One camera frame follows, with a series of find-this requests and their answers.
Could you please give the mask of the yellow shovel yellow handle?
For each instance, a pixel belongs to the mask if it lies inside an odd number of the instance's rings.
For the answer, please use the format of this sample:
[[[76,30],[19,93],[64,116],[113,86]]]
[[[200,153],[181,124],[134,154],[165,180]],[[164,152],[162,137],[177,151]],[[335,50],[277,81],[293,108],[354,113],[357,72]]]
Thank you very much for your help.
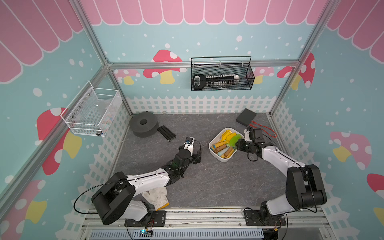
[[[231,128],[225,128],[222,130],[209,144],[211,151],[221,146],[226,146],[229,143],[227,137],[233,133]]]

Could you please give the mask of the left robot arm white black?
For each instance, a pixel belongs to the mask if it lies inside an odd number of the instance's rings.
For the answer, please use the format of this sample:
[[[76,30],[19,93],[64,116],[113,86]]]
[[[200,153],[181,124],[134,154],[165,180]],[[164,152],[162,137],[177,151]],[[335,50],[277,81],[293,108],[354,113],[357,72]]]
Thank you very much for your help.
[[[184,176],[190,164],[200,163],[201,156],[201,150],[193,154],[190,150],[180,149],[173,160],[156,171],[136,176],[126,176],[123,172],[114,174],[92,196],[102,223],[110,225],[121,218],[147,223],[152,210],[144,202],[134,201],[133,198],[172,185]]]

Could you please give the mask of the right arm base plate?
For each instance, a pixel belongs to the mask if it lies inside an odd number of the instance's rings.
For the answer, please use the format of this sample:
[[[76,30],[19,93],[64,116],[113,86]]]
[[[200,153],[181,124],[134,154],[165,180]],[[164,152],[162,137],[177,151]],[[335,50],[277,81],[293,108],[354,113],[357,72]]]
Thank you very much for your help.
[[[271,226],[282,227],[286,226],[287,222],[284,215],[270,215],[265,210],[254,210],[251,208],[245,208],[243,210],[247,226]]]

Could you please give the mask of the bright green trowel wooden handle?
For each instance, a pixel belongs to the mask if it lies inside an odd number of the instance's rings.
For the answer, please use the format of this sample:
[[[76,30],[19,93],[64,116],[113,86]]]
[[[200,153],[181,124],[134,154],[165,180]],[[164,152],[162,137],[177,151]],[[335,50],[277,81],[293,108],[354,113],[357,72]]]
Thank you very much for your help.
[[[236,143],[238,140],[242,139],[242,136],[240,134],[235,135],[231,138],[227,146],[229,147],[226,152],[222,155],[222,158],[228,159],[230,158],[233,153],[236,151]]]

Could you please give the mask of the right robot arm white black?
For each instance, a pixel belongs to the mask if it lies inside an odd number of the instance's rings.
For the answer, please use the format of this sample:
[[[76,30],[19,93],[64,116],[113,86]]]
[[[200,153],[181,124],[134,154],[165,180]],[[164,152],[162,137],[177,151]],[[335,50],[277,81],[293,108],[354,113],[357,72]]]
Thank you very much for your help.
[[[321,171],[316,165],[296,161],[269,143],[254,143],[240,139],[236,143],[236,148],[247,154],[256,154],[286,176],[285,193],[263,202],[257,211],[263,224],[286,213],[310,207],[317,208],[327,203]]]

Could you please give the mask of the white plastic storage box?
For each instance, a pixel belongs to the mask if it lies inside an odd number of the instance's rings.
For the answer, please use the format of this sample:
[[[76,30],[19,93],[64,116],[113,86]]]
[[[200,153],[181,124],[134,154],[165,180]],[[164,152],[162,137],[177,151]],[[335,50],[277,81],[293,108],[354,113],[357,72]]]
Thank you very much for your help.
[[[209,143],[209,152],[222,163],[228,162],[237,152],[236,143],[238,140],[244,140],[244,136],[232,129],[224,128]]]

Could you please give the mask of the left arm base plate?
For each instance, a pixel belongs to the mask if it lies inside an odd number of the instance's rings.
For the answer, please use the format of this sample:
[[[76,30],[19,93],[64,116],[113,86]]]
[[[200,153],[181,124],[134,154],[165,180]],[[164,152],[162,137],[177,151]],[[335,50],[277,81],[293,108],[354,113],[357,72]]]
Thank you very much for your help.
[[[166,211],[156,211],[147,213],[140,221],[133,219],[125,220],[125,227],[164,227],[166,220]]]

